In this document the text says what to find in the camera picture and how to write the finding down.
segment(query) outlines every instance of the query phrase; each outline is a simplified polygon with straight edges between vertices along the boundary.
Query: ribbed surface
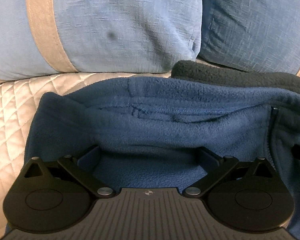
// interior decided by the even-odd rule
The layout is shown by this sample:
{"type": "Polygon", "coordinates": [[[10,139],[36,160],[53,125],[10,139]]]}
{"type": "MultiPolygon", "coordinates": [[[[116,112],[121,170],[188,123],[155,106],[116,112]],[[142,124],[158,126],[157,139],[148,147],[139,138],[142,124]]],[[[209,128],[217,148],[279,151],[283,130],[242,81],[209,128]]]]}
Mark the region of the ribbed surface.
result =
{"type": "Polygon", "coordinates": [[[124,188],[96,202],[90,214],[62,232],[34,235],[12,231],[4,240],[292,240],[284,229],[268,234],[234,231],[214,220],[202,202],[176,188],[124,188]]]}

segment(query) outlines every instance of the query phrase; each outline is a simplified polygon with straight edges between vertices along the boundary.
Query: zipper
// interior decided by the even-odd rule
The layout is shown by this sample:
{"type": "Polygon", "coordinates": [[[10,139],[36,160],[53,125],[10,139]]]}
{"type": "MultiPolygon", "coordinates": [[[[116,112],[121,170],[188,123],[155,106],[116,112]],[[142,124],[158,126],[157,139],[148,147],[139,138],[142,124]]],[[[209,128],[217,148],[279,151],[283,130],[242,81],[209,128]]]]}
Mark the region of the zipper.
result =
{"type": "Polygon", "coordinates": [[[270,144],[271,144],[271,135],[274,128],[275,120],[277,118],[279,109],[277,107],[271,107],[271,116],[270,116],[270,122],[269,122],[269,129],[268,129],[268,136],[267,136],[267,154],[268,154],[268,160],[272,167],[275,169],[274,162],[271,156],[270,151],[270,144]]]}

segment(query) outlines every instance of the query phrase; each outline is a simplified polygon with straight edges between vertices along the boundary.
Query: blue pillow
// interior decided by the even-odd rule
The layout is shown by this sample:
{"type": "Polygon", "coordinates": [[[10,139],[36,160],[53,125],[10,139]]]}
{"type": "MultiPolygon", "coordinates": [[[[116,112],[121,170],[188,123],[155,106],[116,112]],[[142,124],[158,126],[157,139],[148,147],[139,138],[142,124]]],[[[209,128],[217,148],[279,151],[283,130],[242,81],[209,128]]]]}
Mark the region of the blue pillow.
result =
{"type": "Polygon", "coordinates": [[[300,0],[202,0],[199,56],[248,72],[300,76],[300,0]]]}
{"type": "Polygon", "coordinates": [[[169,72],[196,59],[201,21],[202,0],[0,0],[0,82],[169,72]]]}

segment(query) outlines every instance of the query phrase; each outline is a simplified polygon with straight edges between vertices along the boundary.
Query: dark blue pillow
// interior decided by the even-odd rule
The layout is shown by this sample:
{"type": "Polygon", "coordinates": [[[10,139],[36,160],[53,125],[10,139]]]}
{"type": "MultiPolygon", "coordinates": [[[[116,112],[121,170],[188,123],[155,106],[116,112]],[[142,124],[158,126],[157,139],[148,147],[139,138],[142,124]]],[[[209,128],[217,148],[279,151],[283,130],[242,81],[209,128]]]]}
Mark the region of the dark blue pillow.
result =
{"type": "Polygon", "coordinates": [[[199,56],[249,72],[300,76],[300,0],[203,0],[199,56]]]}

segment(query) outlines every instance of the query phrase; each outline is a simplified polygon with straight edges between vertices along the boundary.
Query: triangular cutout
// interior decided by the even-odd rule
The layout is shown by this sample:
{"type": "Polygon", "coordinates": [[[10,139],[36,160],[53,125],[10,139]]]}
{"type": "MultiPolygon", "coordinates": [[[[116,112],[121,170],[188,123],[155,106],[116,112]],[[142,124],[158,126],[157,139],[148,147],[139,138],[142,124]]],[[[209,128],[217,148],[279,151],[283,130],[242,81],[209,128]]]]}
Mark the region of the triangular cutout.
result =
{"type": "Polygon", "coordinates": [[[255,176],[265,177],[265,178],[272,178],[271,172],[269,171],[268,167],[264,163],[260,163],[256,172],[254,173],[255,176]]]}
{"type": "Polygon", "coordinates": [[[28,169],[27,173],[25,174],[25,178],[32,178],[37,176],[42,176],[43,173],[37,163],[31,164],[30,168],[28,169]]]}

